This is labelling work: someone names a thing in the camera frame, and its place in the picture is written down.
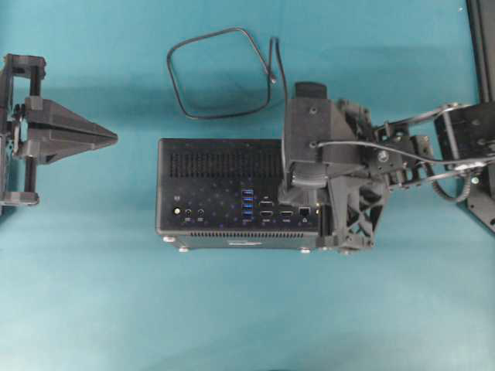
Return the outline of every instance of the metal rod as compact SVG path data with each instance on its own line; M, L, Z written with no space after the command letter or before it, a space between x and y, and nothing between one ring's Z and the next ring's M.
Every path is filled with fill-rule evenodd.
M29 85L29 95L31 97L38 97L41 94L41 79L39 78L39 68L37 66L33 66L31 68L31 84Z
M24 175L24 192L36 192L36 159L26 158L26 173Z

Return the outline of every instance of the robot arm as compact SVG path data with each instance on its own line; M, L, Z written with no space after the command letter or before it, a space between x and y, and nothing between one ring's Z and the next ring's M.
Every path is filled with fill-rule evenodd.
M443 159L432 157L427 136L409 131L431 120ZM327 99L322 84L297 83L286 111L278 200L319 207L316 247L343 252L372 247L391 191L424 182L444 199L468 200L469 209L495 230L494 122L494 103L450 104L374 128L366 108ZM445 171L437 175L432 165ZM438 184L452 177L462 183L458 196Z

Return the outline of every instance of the blue table surface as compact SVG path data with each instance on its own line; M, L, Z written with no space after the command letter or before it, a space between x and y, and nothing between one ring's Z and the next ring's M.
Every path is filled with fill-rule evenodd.
M461 0L4 0L1 54L46 57L43 96L119 142L39 168L40 205L2 218L0 369L495 369L495 239L428 186L394 193L376 247L349 257L179 254L155 234L160 138L280 138L280 83L260 114L179 112L167 50L228 26L264 55L278 36L290 83L326 83L375 124L478 99ZM221 62L210 45L181 57L191 99L215 102L218 67L249 96L246 45Z

